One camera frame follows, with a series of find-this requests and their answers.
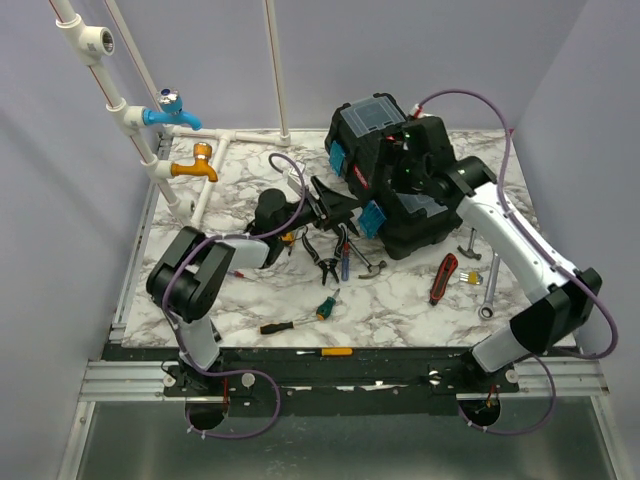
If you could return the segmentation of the black plastic toolbox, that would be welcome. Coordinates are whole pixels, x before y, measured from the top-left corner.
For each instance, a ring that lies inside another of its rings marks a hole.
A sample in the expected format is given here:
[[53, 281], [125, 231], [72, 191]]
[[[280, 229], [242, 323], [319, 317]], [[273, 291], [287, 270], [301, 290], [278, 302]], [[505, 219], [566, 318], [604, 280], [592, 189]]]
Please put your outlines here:
[[401, 123], [425, 114], [405, 114], [395, 98], [376, 93], [336, 109], [325, 138], [334, 173], [362, 202], [361, 232], [378, 238], [394, 260], [443, 242], [462, 220], [455, 211], [429, 195], [399, 194], [390, 188], [379, 160], [380, 142]]

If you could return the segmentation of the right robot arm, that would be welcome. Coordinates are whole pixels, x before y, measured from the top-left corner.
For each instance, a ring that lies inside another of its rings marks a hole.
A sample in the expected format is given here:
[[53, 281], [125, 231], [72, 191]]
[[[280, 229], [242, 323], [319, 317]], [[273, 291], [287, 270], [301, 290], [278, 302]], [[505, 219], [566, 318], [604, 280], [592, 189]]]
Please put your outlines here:
[[578, 270], [555, 252], [506, 198], [481, 159], [457, 159], [441, 118], [409, 117], [385, 130], [381, 147], [394, 160], [392, 189], [430, 196], [454, 210], [489, 243], [530, 302], [507, 326], [471, 348], [459, 370], [467, 389], [485, 390], [496, 371], [547, 351], [586, 323], [602, 285], [600, 275], [592, 268]]

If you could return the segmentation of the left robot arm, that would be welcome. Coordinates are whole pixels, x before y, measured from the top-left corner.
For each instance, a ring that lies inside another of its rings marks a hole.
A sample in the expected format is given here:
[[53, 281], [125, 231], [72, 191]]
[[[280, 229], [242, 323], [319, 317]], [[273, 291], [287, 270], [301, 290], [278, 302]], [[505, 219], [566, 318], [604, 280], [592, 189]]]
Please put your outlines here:
[[315, 191], [305, 188], [297, 202], [289, 202], [276, 188], [263, 191], [254, 220], [243, 233], [208, 236], [194, 227], [182, 228], [149, 274], [146, 291], [165, 314], [180, 357], [191, 366], [187, 382], [197, 393], [209, 395], [221, 385], [222, 372], [214, 364], [219, 346], [209, 312], [227, 273], [268, 268], [285, 248], [284, 235], [306, 225], [322, 230], [346, 225], [362, 206], [315, 176], [311, 185]]

